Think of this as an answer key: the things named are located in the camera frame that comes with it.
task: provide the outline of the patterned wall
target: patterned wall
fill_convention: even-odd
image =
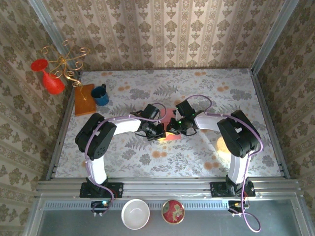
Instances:
[[[22,235],[36,183],[47,173],[67,102],[30,64],[52,43],[33,8],[0,1],[0,235]]]
[[[301,0],[258,77],[292,177],[315,220],[315,1]]]
[[[251,67],[284,0],[44,0],[85,70]]]

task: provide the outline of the floral tablecloth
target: floral tablecloth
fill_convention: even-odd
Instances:
[[[264,143],[263,152],[251,161],[250,176],[281,175],[247,69],[83,72],[81,76],[83,84],[106,83],[110,102],[97,107],[97,112],[108,118],[143,110],[148,103],[175,108],[193,94],[213,100],[210,112],[230,114],[241,109]],[[209,105],[203,98],[189,102],[196,111]],[[75,117],[73,109],[55,177],[86,176],[83,153],[74,139],[90,116]],[[219,132],[199,130],[180,140],[148,142],[134,133],[120,134],[114,136],[105,154],[105,171],[109,177],[223,177],[230,160],[215,150],[219,137]]]

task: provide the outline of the red patterned bowl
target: red patterned bowl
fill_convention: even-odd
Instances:
[[[162,218],[169,224],[176,225],[183,221],[185,209],[177,200],[168,200],[162,207]]]

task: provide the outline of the blue cup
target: blue cup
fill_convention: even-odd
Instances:
[[[106,84],[97,86],[91,91],[91,96],[98,106],[105,106],[108,102],[108,94],[106,92]]]

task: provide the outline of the wooden block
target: wooden block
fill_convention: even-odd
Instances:
[[[82,93],[80,87],[74,88],[74,115],[82,116],[96,112],[96,104],[91,97],[91,91],[94,89],[94,84],[83,85]]]

